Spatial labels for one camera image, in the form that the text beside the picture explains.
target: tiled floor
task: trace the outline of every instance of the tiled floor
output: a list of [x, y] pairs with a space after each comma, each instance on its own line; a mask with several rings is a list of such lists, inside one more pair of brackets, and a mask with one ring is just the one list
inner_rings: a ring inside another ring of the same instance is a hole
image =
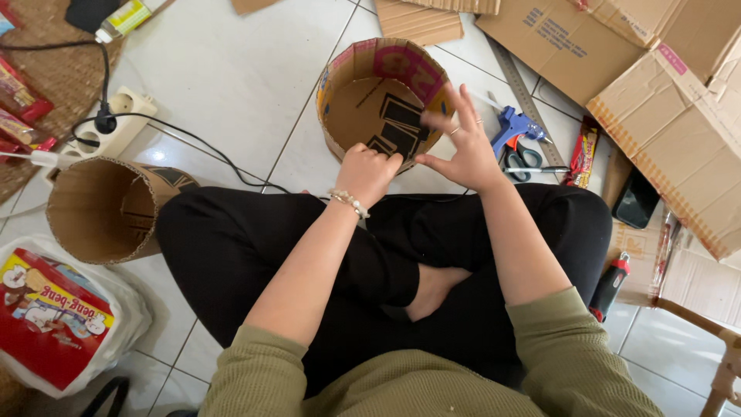
[[[269, 180], [291, 191], [321, 194], [336, 177], [339, 163], [326, 148], [313, 107], [316, 79], [328, 60], [350, 43], [381, 36], [372, 0], [284, 0], [251, 16], [238, 17], [228, 1], [215, 1], [199, 13], [199, 0], [179, 0], [129, 39], [113, 74], [111, 90], [126, 85], [152, 95], [157, 116], [191, 130], [225, 152], [248, 180]], [[498, 101], [515, 105], [502, 70], [472, 15], [461, 15], [466, 37], [429, 47], [454, 83], [465, 82]], [[561, 155], [574, 148], [583, 109], [517, 63]], [[494, 135], [496, 115], [477, 103], [485, 128]], [[597, 147], [590, 190], [600, 193], [610, 147]], [[231, 168], [192, 138], [148, 126], [120, 156], [123, 160], [173, 166], [203, 185], [260, 191], [241, 183]], [[432, 150], [449, 157], [444, 138]], [[555, 183], [552, 174], [534, 180]], [[392, 193], [463, 192], [425, 168], [396, 178]], [[0, 206], [0, 245], [32, 233], [49, 234], [42, 208], [49, 189], [39, 178]], [[29, 416], [77, 415], [113, 375], [129, 375], [132, 389], [126, 416], [164, 416], [193, 408], [204, 398], [222, 348], [196, 320], [161, 255], [114, 269], [144, 295], [154, 316], [149, 331], [119, 365], [83, 393], [63, 401], [42, 398]], [[722, 354], [722, 344], [684, 321], [661, 312], [616, 305], [605, 325], [610, 348], [628, 361], [636, 383], [668, 416], [698, 416]], [[725, 417], [741, 410], [725, 411]]]

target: woman's left hand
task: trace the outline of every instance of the woman's left hand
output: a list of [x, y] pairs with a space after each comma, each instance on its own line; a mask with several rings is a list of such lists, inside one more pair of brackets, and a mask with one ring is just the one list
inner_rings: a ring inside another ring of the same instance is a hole
[[347, 191], [363, 207], [369, 209], [388, 192], [388, 185], [402, 166], [404, 157], [394, 154], [391, 158], [357, 143], [342, 160], [335, 188]]

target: plastic bottle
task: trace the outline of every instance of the plastic bottle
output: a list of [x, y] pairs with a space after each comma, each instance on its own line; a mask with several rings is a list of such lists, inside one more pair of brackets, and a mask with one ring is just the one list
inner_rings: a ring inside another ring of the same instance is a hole
[[110, 43], [116, 38], [126, 36], [152, 16], [152, 11], [164, 3], [164, 0], [129, 0], [118, 10], [108, 16], [95, 32], [95, 40]]

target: black cloth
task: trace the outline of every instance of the black cloth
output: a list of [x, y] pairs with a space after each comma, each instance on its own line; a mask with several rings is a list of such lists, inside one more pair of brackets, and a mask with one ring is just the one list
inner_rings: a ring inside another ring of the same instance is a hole
[[[546, 243], [588, 304], [607, 252], [612, 221], [595, 194], [574, 187], [517, 186]], [[389, 196], [356, 228], [319, 331], [303, 359], [307, 397], [362, 362], [421, 349], [507, 383], [517, 368], [514, 334], [481, 200], [465, 195]], [[325, 204], [308, 194], [258, 194], [204, 187], [161, 210], [157, 238], [186, 300], [228, 347], [245, 316]], [[473, 274], [416, 323], [379, 306], [407, 306], [419, 267], [455, 266]]]

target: beaded bracelet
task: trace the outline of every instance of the beaded bracelet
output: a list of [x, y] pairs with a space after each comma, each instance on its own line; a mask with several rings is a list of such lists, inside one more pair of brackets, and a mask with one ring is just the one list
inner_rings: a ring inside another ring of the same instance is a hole
[[360, 220], [367, 219], [371, 216], [370, 214], [368, 214], [368, 210], [363, 207], [358, 200], [355, 200], [355, 197], [351, 196], [347, 191], [338, 190], [337, 188], [330, 188], [327, 193], [335, 200], [343, 204], [349, 204], [353, 206], [355, 208], [355, 212], [358, 214], [358, 216], [360, 216]]

